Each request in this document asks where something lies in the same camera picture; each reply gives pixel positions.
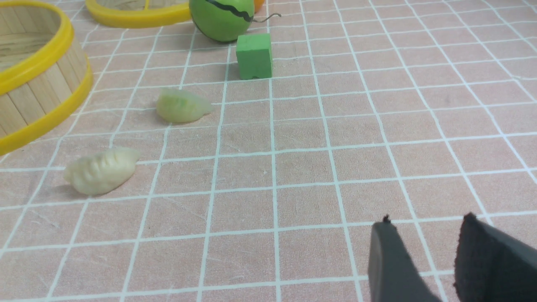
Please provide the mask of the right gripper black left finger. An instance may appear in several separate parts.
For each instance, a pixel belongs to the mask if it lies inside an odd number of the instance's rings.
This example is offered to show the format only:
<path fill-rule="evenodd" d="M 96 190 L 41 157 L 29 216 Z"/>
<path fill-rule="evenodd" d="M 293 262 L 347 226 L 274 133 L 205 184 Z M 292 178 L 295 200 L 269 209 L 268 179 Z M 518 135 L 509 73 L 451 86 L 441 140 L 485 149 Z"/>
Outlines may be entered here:
<path fill-rule="evenodd" d="M 368 279 L 373 302 L 439 302 L 388 215 L 372 225 Z"/>

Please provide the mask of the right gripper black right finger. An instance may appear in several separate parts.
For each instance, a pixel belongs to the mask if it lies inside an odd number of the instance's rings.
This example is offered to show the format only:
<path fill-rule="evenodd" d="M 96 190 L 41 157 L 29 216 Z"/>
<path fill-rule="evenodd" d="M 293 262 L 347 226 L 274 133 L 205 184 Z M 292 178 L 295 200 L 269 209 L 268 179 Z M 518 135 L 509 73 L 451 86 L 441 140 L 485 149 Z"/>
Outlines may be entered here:
<path fill-rule="evenodd" d="M 477 219 L 464 216 L 454 261 L 461 302 L 535 302 L 535 248 Z"/>

